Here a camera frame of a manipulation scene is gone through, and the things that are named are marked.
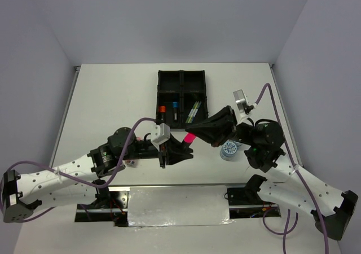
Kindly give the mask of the green slim pen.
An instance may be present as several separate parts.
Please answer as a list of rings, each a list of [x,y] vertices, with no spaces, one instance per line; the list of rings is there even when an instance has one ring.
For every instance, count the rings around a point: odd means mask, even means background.
[[[195,103],[195,105],[194,105],[194,107],[193,107],[193,109],[192,109],[192,115],[191,115],[191,116],[194,116],[194,114],[195,114],[196,110],[198,109],[200,103],[201,103],[201,102],[199,102],[199,101],[197,101],[197,102]]]

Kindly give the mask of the pink highlighter cap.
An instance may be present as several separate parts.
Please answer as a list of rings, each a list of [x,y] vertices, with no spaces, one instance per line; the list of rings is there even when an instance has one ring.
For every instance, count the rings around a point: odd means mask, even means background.
[[[184,137],[183,141],[184,141],[184,143],[191,144],[191,143],[195,140],[195,138],[196,138],[195,135],[193,135],[193,134],[191,134],[191,133],[188,133],[188,134]]]

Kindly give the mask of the blue slim pen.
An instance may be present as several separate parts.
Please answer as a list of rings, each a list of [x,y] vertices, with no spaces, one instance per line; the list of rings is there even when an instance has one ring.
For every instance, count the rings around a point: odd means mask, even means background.
[[[197,104],[197,106],[196,106],[196,108],[195,108],[194,114],[193,114],[194,117],[196,116],[196,114],[197,114],[197,112],[198,112],[201,104],[202,104],[202,102],[198,102],[198,104]]]

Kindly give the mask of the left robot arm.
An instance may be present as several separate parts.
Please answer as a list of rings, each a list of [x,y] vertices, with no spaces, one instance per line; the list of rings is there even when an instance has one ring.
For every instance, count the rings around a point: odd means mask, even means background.
[[[28,222],[36,212],[71,203],[104,208],[111,200],[108,186],[125,169],[124,161],[156,159],[165,168],[192,159],[192,154],[190,143],[178,141],[161,125],[141,140],[132,129],[119,128],[105,144],[69,163],[27,174],[6,171],[1,181],[3,222]]]

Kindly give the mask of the pink bottle of pens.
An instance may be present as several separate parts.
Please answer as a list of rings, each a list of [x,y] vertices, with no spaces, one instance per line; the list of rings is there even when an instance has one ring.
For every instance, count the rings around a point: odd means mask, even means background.
[[[135,160],[126,160],[124,163],[126,164],[127,167],[132,167],[132,168],[136,167],[137,165],[137,162]]]

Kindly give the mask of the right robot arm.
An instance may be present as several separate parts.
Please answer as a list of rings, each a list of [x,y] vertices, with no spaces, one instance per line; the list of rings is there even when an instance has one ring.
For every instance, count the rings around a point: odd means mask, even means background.
[[[253,175],[245,190],[246,200],[277,203],[298,213],[311,216],[316,228],[333,240],[341,240],[354,214],[358,196],[351,190],[341,191],[292,163],[282,146],[285,136],[280,124],[260,119],[253,125],[245,121],[255,104],[235,112],[230,106],[208,119],[189,124],[186,132],[213,147],[228,140],[247,145],[244,151],[249,165],[262,172]]]

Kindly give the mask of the blue tip black highlighter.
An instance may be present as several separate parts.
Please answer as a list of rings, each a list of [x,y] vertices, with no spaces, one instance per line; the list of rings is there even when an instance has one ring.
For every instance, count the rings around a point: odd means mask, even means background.
[[[178,108],[173,108],[173,121],[178,122]]]

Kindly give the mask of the orange tip black highlighter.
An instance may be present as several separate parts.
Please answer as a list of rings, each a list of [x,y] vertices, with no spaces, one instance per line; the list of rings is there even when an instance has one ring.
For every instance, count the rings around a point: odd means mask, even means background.
[[[162,123],[166,123],[166,113],[165,112],[159,112],[159,120],[161,120]]]

